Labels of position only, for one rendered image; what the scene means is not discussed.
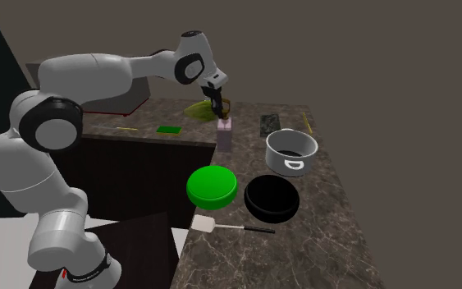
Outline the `dark base cabinet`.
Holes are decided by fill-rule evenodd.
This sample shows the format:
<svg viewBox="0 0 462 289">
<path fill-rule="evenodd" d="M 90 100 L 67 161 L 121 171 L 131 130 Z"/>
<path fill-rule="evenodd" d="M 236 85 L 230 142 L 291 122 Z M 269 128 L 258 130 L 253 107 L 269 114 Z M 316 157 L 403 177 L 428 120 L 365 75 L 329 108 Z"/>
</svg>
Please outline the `dark base cabinet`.
<svg viewBox="0 0 462 289">
<path fill-rule="evenodd" d="M 215 148 L 185 140 L 86 136 L 51 157 L 66 183 L 87 194 L 91 218 L 125 221 L 166 213 L 172 227 L 187 229 L 195 205 L 186 182 L 211 163 Z"/>
</svg>

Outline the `dark robot stand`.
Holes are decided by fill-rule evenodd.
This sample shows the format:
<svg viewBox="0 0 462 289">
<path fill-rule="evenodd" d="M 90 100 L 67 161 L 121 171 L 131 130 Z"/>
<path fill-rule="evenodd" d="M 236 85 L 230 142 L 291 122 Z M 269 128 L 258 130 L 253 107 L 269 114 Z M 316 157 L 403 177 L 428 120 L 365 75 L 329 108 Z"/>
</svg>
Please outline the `dark robot stand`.
<svg viewBox="0 0 462 289">
<path fill-rule="evenodd" d="M 114 289 L 170 289 L 179 260 L 167 213 L 92 227 L 122 267 Z"/>
</svg>

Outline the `green leaf-shaped plate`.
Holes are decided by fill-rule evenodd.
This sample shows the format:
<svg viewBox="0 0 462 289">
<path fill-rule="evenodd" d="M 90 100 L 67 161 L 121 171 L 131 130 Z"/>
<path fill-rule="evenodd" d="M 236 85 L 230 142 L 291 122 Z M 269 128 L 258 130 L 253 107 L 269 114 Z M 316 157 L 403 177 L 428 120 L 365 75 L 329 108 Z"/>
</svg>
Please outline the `green leaf-shaped plate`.
<svg viewBox="0 0 462 289">
<path fill-rule="evenodd" d="M 213 111 L 213 103 L 209 99 L 190 105 L 184 109 L 183 113 L 187 117 L 202 122 L 211 122 L 218 119 L 218 115 Z"/>
</svg>

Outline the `dark marble rectangular block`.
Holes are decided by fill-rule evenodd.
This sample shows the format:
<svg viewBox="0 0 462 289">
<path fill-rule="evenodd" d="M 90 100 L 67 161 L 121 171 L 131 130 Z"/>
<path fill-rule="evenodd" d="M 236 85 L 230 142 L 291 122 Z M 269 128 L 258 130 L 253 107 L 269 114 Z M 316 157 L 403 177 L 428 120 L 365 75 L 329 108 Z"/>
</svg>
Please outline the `dark marble rectangular block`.
<svg viewBox="0 0 462 289">
<path fill-rule="evenodd" d="M 271 133 L 280 129 L 281 123 L 278 114 L 273 113 L 260 116 L 259 134 L 261 137 L 268 137 Z"/>
</svg>

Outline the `grey box appliance, red base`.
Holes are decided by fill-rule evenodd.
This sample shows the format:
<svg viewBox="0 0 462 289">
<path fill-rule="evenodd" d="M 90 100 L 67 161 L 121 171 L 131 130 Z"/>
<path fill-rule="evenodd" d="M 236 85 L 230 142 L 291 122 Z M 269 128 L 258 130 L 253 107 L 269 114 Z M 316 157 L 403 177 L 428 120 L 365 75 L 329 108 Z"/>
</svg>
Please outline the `grey box appliance, red base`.
<svg viewBox="0 0 462 289">
<path fill-rule="evenodd" d="M 151 95 L 148 78 L 133 72 L 128 57 L 83 53 L 26 67 L 39 90 L 70 99 L 86 113 L 128 116 Z"/>
</svg>

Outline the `black bowl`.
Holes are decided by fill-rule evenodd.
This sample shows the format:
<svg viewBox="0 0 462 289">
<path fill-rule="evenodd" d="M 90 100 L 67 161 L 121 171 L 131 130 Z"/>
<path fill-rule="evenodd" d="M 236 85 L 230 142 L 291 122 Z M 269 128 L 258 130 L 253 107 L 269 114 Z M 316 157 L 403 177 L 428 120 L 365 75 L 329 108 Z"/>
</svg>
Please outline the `black bowl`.
<svg viewBox="0 0 462 289">
<path fill-rule="evenodd" d="M 249 212 L 258 220 L 282 223 L 297 213 L 300 196 L 287 179 L 276 175 L 261 175 L 245 187 L 244 202 Z"/>
</svg>

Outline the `green round bowl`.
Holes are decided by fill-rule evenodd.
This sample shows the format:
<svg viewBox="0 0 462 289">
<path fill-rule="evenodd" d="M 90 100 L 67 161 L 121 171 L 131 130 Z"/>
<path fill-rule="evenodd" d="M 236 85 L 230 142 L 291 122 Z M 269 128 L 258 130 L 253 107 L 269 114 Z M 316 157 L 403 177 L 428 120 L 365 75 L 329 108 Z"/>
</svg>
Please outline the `green round bowl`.
<svg viewBox="0 0 462 289">
<path fill-rule="evenodd" d="M 228 168 L 208 165 L 195 170 L 186 182 L 189 200 L 205 210 L 222 209 L 236 197 L 238 181 Z"/>
</svg>

